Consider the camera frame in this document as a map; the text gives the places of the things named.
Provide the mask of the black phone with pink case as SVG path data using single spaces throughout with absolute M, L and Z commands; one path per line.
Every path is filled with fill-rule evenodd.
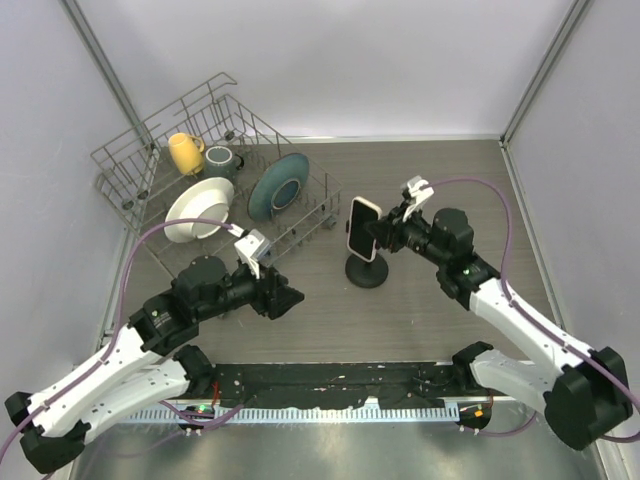
M 376 257 L 376 240 L 367 231 L 366 225 L 382 217 L 382 209 L 361 196 L 351 201 L 347 227 L 347 249 L 357 258 L 372 262 Z

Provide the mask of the black phone stand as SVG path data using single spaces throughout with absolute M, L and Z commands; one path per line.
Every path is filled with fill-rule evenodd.
M 377 253 L 372 262 L 365 262 L 349 251 L 345 261 L 345 275 L 355 286 L 364 289 L 373 289 L 381 286 L 388 278 L 389 266 L 386 259 Z

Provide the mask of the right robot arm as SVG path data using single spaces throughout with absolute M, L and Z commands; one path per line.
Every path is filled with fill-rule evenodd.
M 436 265 L 441 289 L 529 359 L 523 363 L 478 342 L 461 352 L 463 363 L 451 371 L 457 391 L 472 395 L 487 388 L 512 397 L 542 414 L 574 450 L 608 438 L 632 416 L 635 401 L 622 357 L 573 338 L 517 295 L 475 252 L 474 231 L 463 211 L 444 208 L 427 222 L 418 212 L 394 209 L 364 227 L 380 247 L 407 248 Z

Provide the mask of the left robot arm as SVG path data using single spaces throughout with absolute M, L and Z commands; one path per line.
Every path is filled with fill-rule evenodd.
M 228 272 L 200 256 L 132 314 L 100 351 L 46 389 L 16 392 L 5 401 L 28 462 L 50 474 L 78 457 L 117 421 L 152 403 L 205 397 L 215 373 L 191 341 L 200 323 L 250 306 L 277 319 L 305 296 L 273 267 L 257 273 L 240 263 Z

